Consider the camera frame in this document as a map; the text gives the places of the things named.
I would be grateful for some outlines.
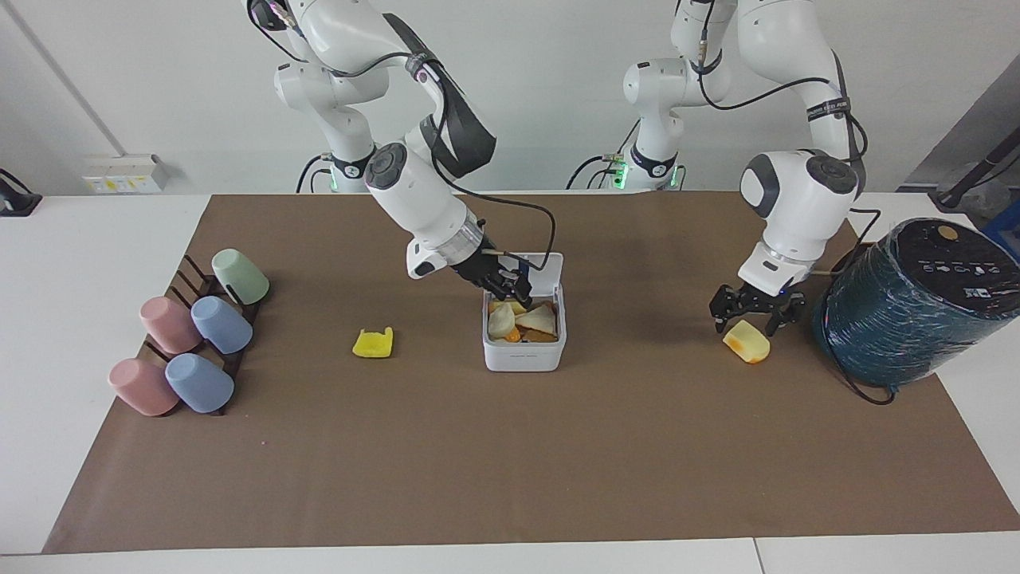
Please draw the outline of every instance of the green cup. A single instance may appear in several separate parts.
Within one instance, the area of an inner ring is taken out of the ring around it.
[[[269,293],[269,279],[237,249],[223,249],[216,253],[212,258],[212,271],[238,305],[257,304]]]

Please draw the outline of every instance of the white table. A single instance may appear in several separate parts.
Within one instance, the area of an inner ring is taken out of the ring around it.
[[[112,402],[106,373],[137,352],[138,310],[165,290],[207,201],[51,197],[32,217],[0,219],[0,553],[42,549]],[[884,211],[869,240],[900,220],[938,215],[916,195],[868,194],[858,206]],[[858,229],[866,220],[852,216]],[[1009,353],[1018,341],[1020,322],[939,371],[1015,506],[1020,388]],[[1020,533],[23,556],[0,558],[0,573],[957,573],[964,565],[1017,572]]]

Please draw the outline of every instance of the blue cup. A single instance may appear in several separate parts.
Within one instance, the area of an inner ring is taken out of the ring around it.
[[[252,341],[252,326],[219,298],[203,298],[196,302],[192,306],[192,321],[198,332],[223,355],[238,353]]]
[[[173,358],[166,366],[166,380],[188,407],[203,415],[222,409],[234,396],[234,379],[197,355]]]

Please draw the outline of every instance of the green indicator light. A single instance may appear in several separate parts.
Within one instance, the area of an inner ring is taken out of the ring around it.
[[[630,166],[624,163],[619,170],[616,171],[616,175],[613,176],[613,187],[616,189],[624,189],[627,185],[627,173],[630,172]]]

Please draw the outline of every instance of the cup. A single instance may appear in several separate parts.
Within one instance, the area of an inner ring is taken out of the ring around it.
[[[156,345],[170,355],[188,353],[202,343],[191,312],[167,298],[149,300],[142,306],[139,316]]]
[[[216,253],[212,257],[212,271],[238,305],[257,304],[269,293],[269,279],[251,259],[237,249],[223,249]]]
[[[234,396],[234,379],[193,354],[173,358],[166,366],[166,380],[188,407],[203,415],[222,409]]]
[[[198,332],[223,355],[238,353],[252,341],[252,326],[219,298],[199,300],[192,306],[192,320]]]
[[[121,401],[146,417],[165,415],[181,401],[163,369],[138,359],[117,363],[108,381]]]

